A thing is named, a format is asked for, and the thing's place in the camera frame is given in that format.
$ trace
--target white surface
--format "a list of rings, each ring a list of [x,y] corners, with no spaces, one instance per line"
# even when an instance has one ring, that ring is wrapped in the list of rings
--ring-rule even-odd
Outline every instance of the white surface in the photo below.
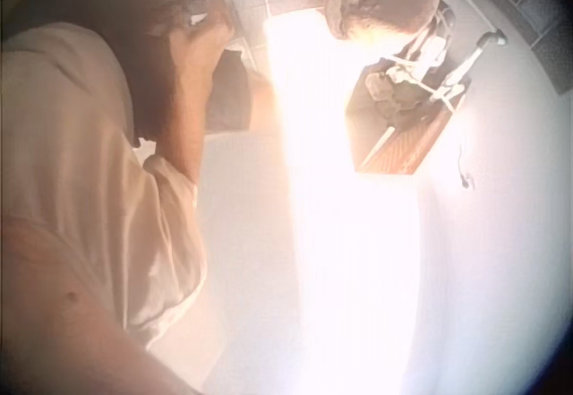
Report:
[[[453,53],[487,27],[463,0]],[[417,173],[423,219],[418,333],[405,393],[510,395],[541,371],[571,312],[571,100],[490,4],[509,46],[471,72],[464,109]],[[475,181],[461,187],[462,169]]]
[[[448,2],[460,58],[488,28],[464,0]],[[571,311],[570,94],[558,98],[509,23],[476,2],[510,44],[478,61],[465,109],[415,176],[423,247],[405,395],[520,393]],[[460,142],[473,190],[459,180]],[[207,148],[199,209],[210,306],[155,351],[208,394],[293,393],[302,329],[279,154],[248,134],[218,137]],[[202,368],[197,357],[206,357]]]

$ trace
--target man's arm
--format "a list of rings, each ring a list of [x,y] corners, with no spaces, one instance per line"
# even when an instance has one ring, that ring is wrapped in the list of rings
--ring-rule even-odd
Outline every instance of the man's arm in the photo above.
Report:
[[[207,17],[194,29],[185,28],[181,14],[169,35],[175,92],[170,116],[157,139],[157,153],[196,185],[213,72],[234,28],[222,0],[209,0]]]
[[[3,220],[1,381],[14,393],[197,394],[138,346],[63,259],[67,245]]]

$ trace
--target man's hand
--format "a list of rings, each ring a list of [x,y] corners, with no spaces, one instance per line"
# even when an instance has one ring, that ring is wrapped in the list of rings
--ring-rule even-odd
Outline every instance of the man's hand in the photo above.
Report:
[[[223,0],[209,0],[207,17],[196,26],[185,24],[182,10],[174,19],[169,43],[175,66],[175,93],[170,115],[158,137],[157,153],[196,185],[213,72],[234,28]]]
[[[189,28],[184,13],[175,13],[175,28],[169,35],[171,56],[180,82],[209,82],[218,60],[235,29],[223,0],[208,0],[207,17]]]

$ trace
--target white shirt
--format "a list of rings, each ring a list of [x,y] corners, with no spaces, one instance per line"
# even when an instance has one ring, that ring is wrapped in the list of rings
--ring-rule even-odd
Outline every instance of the white shirt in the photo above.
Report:
[[[2,60],[2,213],[58,236],[78,278],[148,346],[205,278],[196,187],[135,157],[127,81],[97,34],[57,23],[15,36]]]

